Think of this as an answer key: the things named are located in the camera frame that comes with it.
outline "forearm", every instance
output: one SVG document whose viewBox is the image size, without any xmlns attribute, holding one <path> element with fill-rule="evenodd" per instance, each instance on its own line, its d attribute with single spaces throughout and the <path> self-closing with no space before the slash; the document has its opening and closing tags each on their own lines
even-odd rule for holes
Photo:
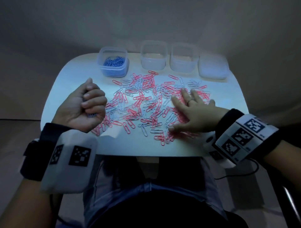
<svg viewBox="0 0 301 228">
<path fill-rule="evenodd" d="M 0 218 L 1 228 L 54 227 L 63 195 L 54 195 L 54 211 L 50 198 L 40 192 L 40 182 L 23 179 L 16 194 Z"/>
<path fill-rule="evenodd" d="M 280 144 L 263 158 L 301 192 L 301 149 L 282 140 Z"/>
</svg>

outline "clear plastic container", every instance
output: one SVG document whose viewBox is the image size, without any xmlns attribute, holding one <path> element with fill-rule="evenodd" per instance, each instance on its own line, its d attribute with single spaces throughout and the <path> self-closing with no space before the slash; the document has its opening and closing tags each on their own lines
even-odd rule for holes
<svg viewBox="0 0 301 228">
<path fill-rule="evenodd" d="M 230 74 L 228 61 L 220 54 L 204 52 L 198 63 L 199 75 L 209 79 L 225 79 Z"/>
<path fill-rule="evenodd" d="M 122 66 L 104 66 L 104 62 L 108 57 L 115 59 L 117 56 L 125 58 Z M 126 75 L 129 68 L 128 52 L 124 48 L 103 47 L 97 56 L 97 64 L 100 66 L 104 76 L 122 78 Z"/>
<path fill-rule="evenodd" d="M 170 68 L 174 71 L 190 73 L 199 59 L 198 47 L 187 43 L 174 43 L 171 48 Z"/>
<path fill-rule="evenodd" d="M 145 40 L 141 44 L 141 65 L 147 70 L 163 70 L 167 59 L 167 44 Z"/>
</svg>

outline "hand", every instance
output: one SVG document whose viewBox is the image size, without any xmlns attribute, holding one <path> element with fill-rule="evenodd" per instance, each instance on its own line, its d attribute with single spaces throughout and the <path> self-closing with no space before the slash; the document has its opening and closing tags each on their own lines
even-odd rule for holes
<svg viewBox="0 0 301 228">
<path fill-rule="evenodd" d="M 91 78 L 88 78 L 60 105 L 52 123 L 89 132 L 104 120 L 106 104 L 105 93 L 93 83 Z M 88 117 L 87 114 L 93 113 L 97 115 Z"/>
<path fill-rule="evenodd" d="M 168 128 L 170 132 L 210 132 L 213 131 L 221 118 L 229 111 L 228 109 L 215 106 L 215 101 L 210 100 L 204 104 L 198 93 L 192 89 L 191 96 L 184 88 L 181 89 L 184 105 L 178 98 L 172 96 L 171 100 L 175 108 L 182 112 L 188 119 L 188 123 L 175 124 Z"/>
</svg>

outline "container with blue paper clips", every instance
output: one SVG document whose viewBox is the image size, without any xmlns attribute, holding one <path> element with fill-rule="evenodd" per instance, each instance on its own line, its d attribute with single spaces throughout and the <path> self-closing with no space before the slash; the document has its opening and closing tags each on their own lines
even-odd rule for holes
<svg viewBox="0 0 301 228">
<path fill-rule="evenodd" d="M 124 48 L 104 47 L 97 56 L 97 64 L 104 76 L 122 78 L 129 68 L 128 52 Z"/>
</svg>

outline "right hand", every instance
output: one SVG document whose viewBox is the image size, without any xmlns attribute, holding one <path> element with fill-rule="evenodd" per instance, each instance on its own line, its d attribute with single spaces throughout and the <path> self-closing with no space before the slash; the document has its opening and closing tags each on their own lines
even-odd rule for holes
<svg viewBox="0 0 301 228">
<path fill-rule="evenodd" d="M 215 106 L 215 101 L 210 100 L 209 104 L 204 104 L 198 93 L 192 89 L 191 96 L 184 88 L 181 89 L 186 105 L 181 103 L 178 98 L 172 96 L 171 100 L 177 110 L 182 112 L 188 119 L 188 123 L 175 124 L 168 128 L 170 132 L 210 132 L 229 111 L 228 109 Z"/>
</svg>

